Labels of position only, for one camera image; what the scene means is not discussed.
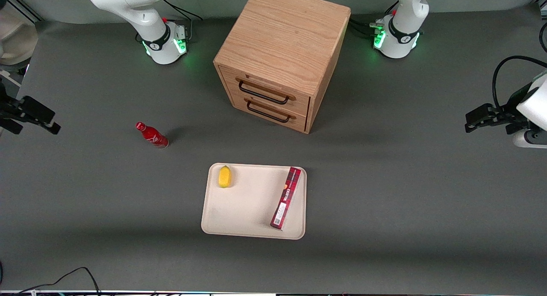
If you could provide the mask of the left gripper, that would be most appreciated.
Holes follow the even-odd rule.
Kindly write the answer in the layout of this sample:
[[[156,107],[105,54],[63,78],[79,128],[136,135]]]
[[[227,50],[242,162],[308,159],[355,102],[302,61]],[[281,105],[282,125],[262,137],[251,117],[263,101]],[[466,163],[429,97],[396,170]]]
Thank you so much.
[[[496,83],[493,82],[492,97],[494,106],[485,103],[467,113],[465,115],[465,132],[469,134],[481,127],[506,125],[506,133],[511,135],[519,130],[532,130],[535,128],[535,125],[532,125],[532,122],[517,110],[517,105],[525,98],[531,85],[532,83],[529,82],[522,86],[509,97],[506,104],[501,106],[497,97]]]

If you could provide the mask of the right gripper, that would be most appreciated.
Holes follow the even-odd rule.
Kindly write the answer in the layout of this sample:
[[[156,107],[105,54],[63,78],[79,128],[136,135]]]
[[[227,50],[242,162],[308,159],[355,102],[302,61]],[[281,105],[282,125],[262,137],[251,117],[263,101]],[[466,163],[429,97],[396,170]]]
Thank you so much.
[[[33,123],[53,135],[57,135],[61,126],[53,121],[55,112],[35,100],[31,96],[24,96],[17,100],[8,95],[1,95],[0,101],[0,126],[2,129],[18,135],[23,129],[19,122]]]

